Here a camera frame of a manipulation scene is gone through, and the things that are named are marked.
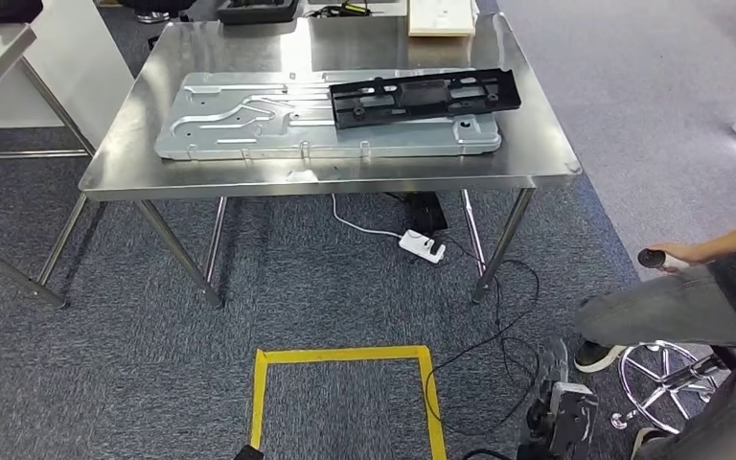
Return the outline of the person's hand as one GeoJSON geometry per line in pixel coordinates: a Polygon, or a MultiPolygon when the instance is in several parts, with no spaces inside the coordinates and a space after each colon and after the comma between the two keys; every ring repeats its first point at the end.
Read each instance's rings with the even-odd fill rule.
{"type": "Polygon", "coordinates": [[[663,242],[651,245],[649,250],[662,251],[666,259],[679,260],[680,265],[686,264],[687,267],[704,263],[704,255],[698,244],[663,242]]]}

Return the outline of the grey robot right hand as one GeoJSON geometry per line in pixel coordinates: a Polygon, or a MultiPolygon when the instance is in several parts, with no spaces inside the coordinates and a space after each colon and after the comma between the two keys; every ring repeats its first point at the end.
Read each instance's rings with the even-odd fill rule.
{"type": "Polygon", "coordinates": [[[568,351],[565,342],[553,336],[541,348],[538,392],[529,410],[532,422],[556,417],[562,397],[562,390],[556,385],[561,382],[568,382],[568,351]]]}

